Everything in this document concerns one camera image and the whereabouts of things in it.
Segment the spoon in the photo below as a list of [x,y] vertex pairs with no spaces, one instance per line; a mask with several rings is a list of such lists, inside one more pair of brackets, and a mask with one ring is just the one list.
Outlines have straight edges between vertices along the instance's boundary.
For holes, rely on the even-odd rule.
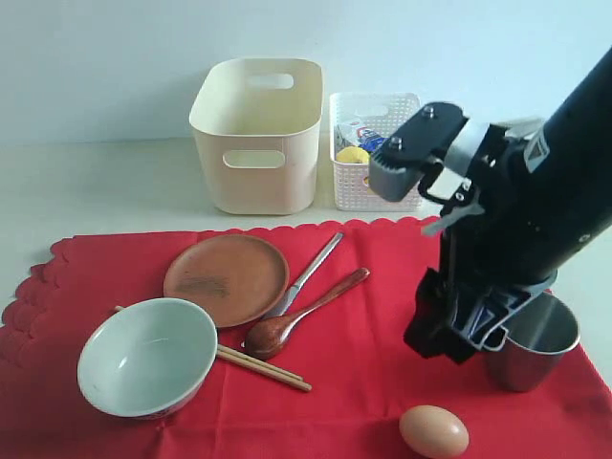
[[329,292],[307,308],[286,316],[270,317],[260,320],[250,329],[245,338],[245,350],[247,354],[262,361],[271,359],[283,349],[285,343],[289,339],[289,335],[298,322],[324,304],[329,303],[344,292],[355,287],[365,280],[368,275],[370,275],[370,272],[366,268],[359,268],[344,277],[338,284],[332,287]]

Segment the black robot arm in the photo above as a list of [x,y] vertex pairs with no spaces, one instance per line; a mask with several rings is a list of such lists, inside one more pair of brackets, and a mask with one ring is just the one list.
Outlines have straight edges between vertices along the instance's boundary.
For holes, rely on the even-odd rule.
[[[466,179],[447,200],[429,192],[444,168]],[[530,140],[431,103],[372,155],[369,181],[388,201],[417,186],[443,205],[426,229],[442,232],[439,269],[405,342],[457,362],[500,349],[504,322],[612,223],[612,49]]]

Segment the butter knife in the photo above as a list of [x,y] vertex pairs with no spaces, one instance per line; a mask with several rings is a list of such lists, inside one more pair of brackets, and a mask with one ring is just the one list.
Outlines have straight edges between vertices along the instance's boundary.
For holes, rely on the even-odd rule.
[[287,289],[285,295],[282,296],[278,300],[278,303],[276,303],[276,305],[270,311],[264,314],[262,318],[282,316],[285,314],[285,311],[287,311],[291,306],[291,303],[294,302],[295,297],[299,293],[300,289],[304,286],[308,278],[317,270],[321,263],[325,261],[325,258],[327,258],[327,256],[332,252],[343,236],[344,234],[341,232],[336,233],[332,240],[327,243],[327,245],[318,253],[317,257],[308,266],[308,268],[306,268],[306,271],[304,271],[304,273],[302,273],[302,275],[295,281],[294,285]]

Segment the stainless steel cup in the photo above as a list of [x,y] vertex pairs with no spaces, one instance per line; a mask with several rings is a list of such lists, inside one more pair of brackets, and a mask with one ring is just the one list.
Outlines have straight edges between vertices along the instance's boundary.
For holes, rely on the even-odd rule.
[[578,322],[570,309],[542,294],[504,324],[508,337],[485,357],[489,375],[507,390],[527,392],[548,376],[579,342]]

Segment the clay plate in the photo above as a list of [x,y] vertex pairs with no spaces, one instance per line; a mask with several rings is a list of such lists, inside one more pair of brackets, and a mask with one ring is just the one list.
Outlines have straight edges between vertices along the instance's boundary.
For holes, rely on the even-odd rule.
[[165,275],[164,295],[198,304],[224,328],[266,314],[288,284],[287,260],[275,246],[258,237],[227,234],[179,255]]

